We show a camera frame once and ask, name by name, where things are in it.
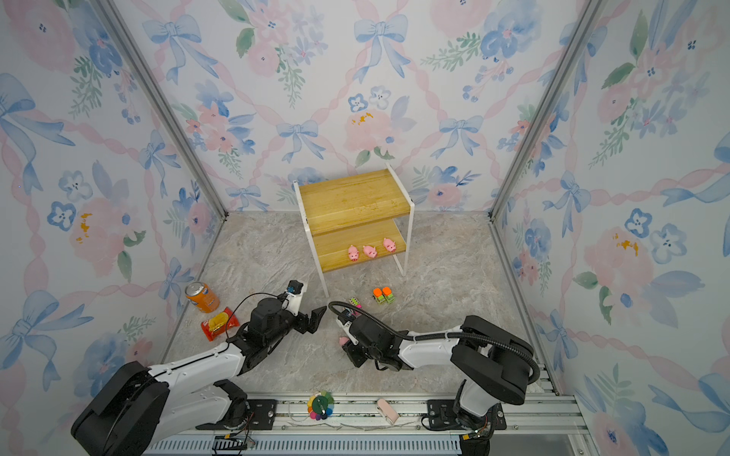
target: orange soda can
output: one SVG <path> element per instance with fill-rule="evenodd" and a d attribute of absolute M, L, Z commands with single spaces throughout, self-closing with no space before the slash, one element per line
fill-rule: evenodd
<path fill-rule="evenodd" d="M 220 305 L 220 299 L 208 287 L 208 284 L 203 282 L 191 282 L 185 287 L 185 295 L 204 314 L 213 312 Z"/>

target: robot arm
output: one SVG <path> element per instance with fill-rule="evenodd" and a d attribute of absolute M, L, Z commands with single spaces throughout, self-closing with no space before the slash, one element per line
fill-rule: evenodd
<path fill-rule="evenodd" d="M 488 410 L 500 401 L 523 404 L 527 385 L 539 378 L 530 344 L 483 318 L 469 315 L 455 328 L 415 333 L 394 331 L 351 304 L 335 301 L 329 308 L 347 334 L 342 348 L 355 367 L 368 359 L 381 371 L 453 364 L 466 374 L 454 403 L 465 428 L 481 428 Z"/>
<path fill-rule="evenodd" d="M 149 368 L 125 364 L 76 419 L 71 434 L 89 455 L 135 456 L 196 425 L 242 426 L 250 407 L 230 379 L 256 367 L 292 328 L 316 332 L 326 307 L 310 317 L 299 313 L 306 289 L 290 281 L 284 293 L 259 301 L 235 336 L 207 352 Z"/>

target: red snack bag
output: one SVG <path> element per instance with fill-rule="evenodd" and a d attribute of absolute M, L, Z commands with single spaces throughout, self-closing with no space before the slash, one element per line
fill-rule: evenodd
<path fill-rule="evenodd" d="M 220 314 L 202 322 L 200 327 L 203 329 L 203 334 L 205 334 L 208 340 L 213 342 L 216 336 L 226 332 L 226 321 L 228 322 L 228 329 L 241 325 L 236 316 L 233 315 L 233 311 L 229 307 L 226 307 Z"/>

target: small toy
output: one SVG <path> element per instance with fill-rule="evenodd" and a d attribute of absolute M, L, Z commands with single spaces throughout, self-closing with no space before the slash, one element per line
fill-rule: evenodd
<path fill-rule="evenodd" d="M 380 412 L 383 418 L 385 418 L 385 421 L 387 421 L 389 425 L 396 424 L 396 421 L 398 420 L 398 418 L 400 418 L 398 412 L 393 410 L 393 407 L 391 407 L 391 405 L 385 399 L 377 400 L 377 410 Z"/>
<path fill-rule="evenodd" d="M 358 301 L 358 299 L 357 299 L 357 298 L 350 298 L 350 304 L 354 305 L 354 306 L 355 306 L 355 307 L 357 307 L 358 309 L 362 309 L 362 308 L 363 308 L 363 307 L 362 307 L 362 306 L 360 305 L 360 302 Z M 354 312 L 354 311 L 353 311 L 353 313 L 355 314 L 355 316 L 356 316 L 356 317 L 360 315 L 360 313 L 359 313 L 359 312 Z"/>
<path fill-rule="evenodd" d="M 320 391 L 312 396 L 307 402 L 307 411 L 313 420 L 326 420 L 332 415 L 334 399 L 328 391 Z"/>
<path fill-rule="evenodd" d="M 358 252 L 358 248 L 354 245 L 351 245 L 349 249 L 347 249 L 347 256 L 350 257 L 352 261 L 357 261 L 360 259 L 360 252 Z"/>
<path fill-rule="evenodd" d="M 372 291 L 372 297 L 375 298 L 378 304 L 385 304 L 387 302 L 385 300 L 385 296 L 383 296 L 383 291 L 380 288 L 375 288 Z"/>
<path fill-rule="evenodd" d="M 220 314 L 210 320 L 202 322 L 200 327 L 208 340 L 213 342 L 213 339 L 215 339 L 216 336 L 222 334 L 226 330 L 226 322 L 228 322 L 228 329 L 241 325 L 236 316 L 233 315 L 233 311 L 229 307 L 226 307 L 226 309 Z"/>
<path fill-rule="evenodd" d="M 391 291 L 390 287 L 383 288 L 383 295 L 385 296 L 385 300 L 388 302 L 388 304 L 396 300 L 396 297 L 393 296 L 393 292 Z"/>
<path fill-rule="evenodd" d="M 396 243 L 393 242 L 393 239 L 383 238 L 383 247 L 391 253 L 396 251 Z"/>
<path fill-rule="evenodd" d="M 372 245 L 363 246 L 363 252 L 365 252 L 365 255 L 369 256 L 370 258 L 377 257 L 377 250 Z"/>

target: pink flower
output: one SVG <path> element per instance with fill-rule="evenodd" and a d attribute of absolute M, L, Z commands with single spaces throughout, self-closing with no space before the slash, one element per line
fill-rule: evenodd
<path fill-rule="evenodd" d="M 431 21 L 446 36 L 456 38 L 481 25 L 490 8 L 491 0 L 434 0 L 431 3 Z"/>
<path fill-rule="evenodd" d="M 593 416 L 591 435 L 602 456 L 638 456 L 631 438 L 611 416 L 600 411 Z"/>
<path fill-rule="evenodd" d="M 17 43 L 45 69 L 71 73 L 76 41 L 63 10 L 52 2 L 4 0 Z"/>
<path fill-rule="evenodd" d="M 248 50 L 248 63 L 254 73 L 263 77 L 271 77 L 276 74 L 279 67 L 279 55 L 268 43 L 257 43 Z"/>
<path fill-rule="evenodd" d="M 286 31 L 289 29 L 289 21 L 279 8 L 279 1 L 269 0 L 269 6 L 262 3 L 257 3 L 256 6 L 259 11 L 252 12 L 249 17 L 256 26 L 259 41 L 273 41 L 279 45 L 288 42 Z"/>
<path fill-rule="evenodd" d="M 527 250 L 523 249 L 522 253 L 520 253 L 520 261 L 522 262 L 522 269 L 527 276 L 527 281 L 532 285 L 537 280 L 539 273 L 537 260 L 532 258 Z"/>
<path fill-rule="evenodd" d="M 345 147 L 351 152 L 372 151 L 375 146 L 393 151 L 400 141 L 391 127 L 391 118 L 382 111 L 360 111 L 347 118 L 345 124 L 347 141 Z"/>
<path fill-rule="evenodd" d="M 218 106 L 214 104 L 209 109 L 201 104 L 198 106 L 198 110 L 200 111 L 198 119 L 200 119 L 201 124 L 210 125 L 213 128 L 219 129 L 228 123 L 228 118 L 224 115 L 220 115 L 218 112 Z"/>
<path fill-rule="evenodd" d="M 440 184 L 429 192 L 429 202 L 434 207 L 457 206 L 461 202 L 461 190 L 454 184 Z"/>
<path fill-rule="evenodd" d="M 188 126 L 185 127 L 185 131 L 188 133 L 195 133 L 196 131 L 198 133 L 202 133 L 202 130 L 200 129 L 200 122 L 197 120 L 186 120 L 188 123 Z"/>
<path fill-rule="evenodd" d="M 223 153 L 231 153 L 233 150 L 234 136 L 230 131 L 226 131 L 223 128 L 219 128 L 218 130 L 207 128 L 205 132 L 208 135 L 205 140 L 205 147 L 208 150 L 220 150 Z"/>
<path fill-rule="evenodd" d="M 639 314 L 651 310 L 651 305 L 641 297 L 642 291 L 654 277 L 646 247 L 623 228 L 615 227 L 604 231 L 595 245 L 585 248 L 585 262 L 596 274 L 599 285 L 611 291 L 603 303 L 612 307 L 611 318 L 639 325 Z"/>
<path fill-rule="evenodd" d="M 618 119 L 631 103 L 631 87 L 627 84 L 613 85 L 598 103 L 598 118 L 603 123 Z"/>
<path fill-rule="evenodd" d="M 136 239 L 137 209 L 116 206 L 106 198 L 91 199 L 77 213 L 69 241 L 77 257 L 93 264 L 97 277 L 108 276 L 124 250 L 124 237 Z"/>
<path fill-rule="evenodd" d="M 205 203 L 194 203 L 188 213 L 191 234 L 203 234 L 210 223 L 210 210 Z"/>
<path fill-rule="evenodd" d="M 147 359 L 147 356 L 152 351 L 152 341 L 148 341 L 146 338 L 140 338 L 134 345 L 129 347 L 127 350 L 127 356 L 125 361 L 131 363 L 132 361 L 139 361 L 140 364 L 147 367 L 151 363 Z"/>

